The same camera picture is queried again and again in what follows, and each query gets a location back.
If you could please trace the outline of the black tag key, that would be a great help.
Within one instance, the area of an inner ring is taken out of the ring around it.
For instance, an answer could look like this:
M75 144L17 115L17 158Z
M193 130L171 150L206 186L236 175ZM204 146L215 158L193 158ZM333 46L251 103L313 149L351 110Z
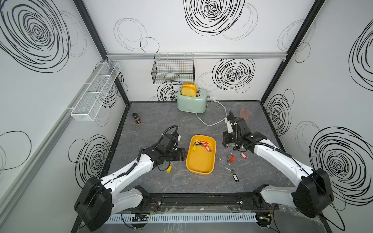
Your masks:
M238 178L237 174L235 173L235 171L233 169L230 169L230 168L226 168L226 169L231 172L234 181L236 183L238 183L239 182L239 178Z

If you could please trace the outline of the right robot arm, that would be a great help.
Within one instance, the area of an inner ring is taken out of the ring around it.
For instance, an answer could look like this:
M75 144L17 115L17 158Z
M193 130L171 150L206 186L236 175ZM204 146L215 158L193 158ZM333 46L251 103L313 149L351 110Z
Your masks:
M276 187L263 184L253 191L253 202L262 207L270 204L296 208L303 215L314 218L331 205L334 196L329 175L323 169L313 169L292 155L279 149L260 132L251 132L245 119L232 112L226 117L227 131L223 132L223 146L230 144L241 153L250 151L265 159L282 172L292 187Z

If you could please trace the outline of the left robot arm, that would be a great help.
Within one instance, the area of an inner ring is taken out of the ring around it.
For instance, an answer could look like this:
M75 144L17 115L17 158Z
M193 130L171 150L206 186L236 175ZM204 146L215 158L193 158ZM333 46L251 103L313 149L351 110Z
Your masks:
M137 185L128 191L125 188L164 162L184 161L185 149L178 146L180 139L177 132L164 132L156 143L140 148L137 158L126 166L102 178L88 179L74 204L85 226L94 232L112 215L146 206L149 193L143 187Z

